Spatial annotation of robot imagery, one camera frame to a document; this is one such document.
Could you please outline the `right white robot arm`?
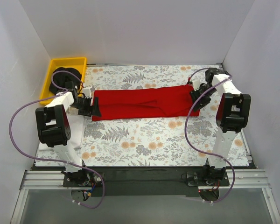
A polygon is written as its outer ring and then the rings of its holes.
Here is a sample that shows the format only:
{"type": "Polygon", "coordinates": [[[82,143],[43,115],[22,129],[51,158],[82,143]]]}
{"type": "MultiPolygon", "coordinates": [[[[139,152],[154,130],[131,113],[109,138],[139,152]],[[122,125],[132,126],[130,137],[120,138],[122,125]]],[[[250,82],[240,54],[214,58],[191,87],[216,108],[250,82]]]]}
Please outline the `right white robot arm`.
{"type": "Polygon", "coordinates": [[[218,68],[203,68],[205,83],[188,78],[187,84],[194,89],[189,93],[193,105],[190,112],[201,110],[211,101],[213,93],[221,96],[216,114],[218,127],[212,152],[206,152],[208,159],[198,171],[186,174],[187,184],[192,186],[218,186],[227,182],[227,156],[238,133],[247,126],[251,96],[243,94],[233,84],[231,74],[218,68]]]}

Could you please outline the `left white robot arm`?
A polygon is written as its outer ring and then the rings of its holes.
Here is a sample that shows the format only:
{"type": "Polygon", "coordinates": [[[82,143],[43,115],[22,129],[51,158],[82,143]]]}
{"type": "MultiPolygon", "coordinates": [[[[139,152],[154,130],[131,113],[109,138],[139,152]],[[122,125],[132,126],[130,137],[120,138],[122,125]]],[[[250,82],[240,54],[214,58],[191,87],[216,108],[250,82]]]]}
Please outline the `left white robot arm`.
{"type": "Polygon", "coordinates": [[[82,90],[82,96],[79,96],[74,83],[67,82],[65,91],[59,91],[51,103],[35,111],[40,142],[58,154],[60,162],[65,165],[63,174],[68,181],[81,187],[91,182],[91,176],[90,172],[84,169],[84,161],[70,143],[71,129],[66,111],[74,107],[78,109],[78,115],[100,117],[98,98],[93,97],[94,92],[94,87],[87,87],[82,90]]]}

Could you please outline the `red t shirt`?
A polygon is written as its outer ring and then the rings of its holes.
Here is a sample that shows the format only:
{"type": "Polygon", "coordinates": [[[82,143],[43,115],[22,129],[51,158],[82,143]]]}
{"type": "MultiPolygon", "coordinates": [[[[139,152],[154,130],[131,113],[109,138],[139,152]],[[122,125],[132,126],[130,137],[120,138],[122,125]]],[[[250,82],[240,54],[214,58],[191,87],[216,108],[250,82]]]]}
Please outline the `red t shirt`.
{"type": "Polygon", "coordinates": [[[193,105],[190,85],[135,90],[97,90],[101,116],[92,121],[187,116],[193,105]]]}

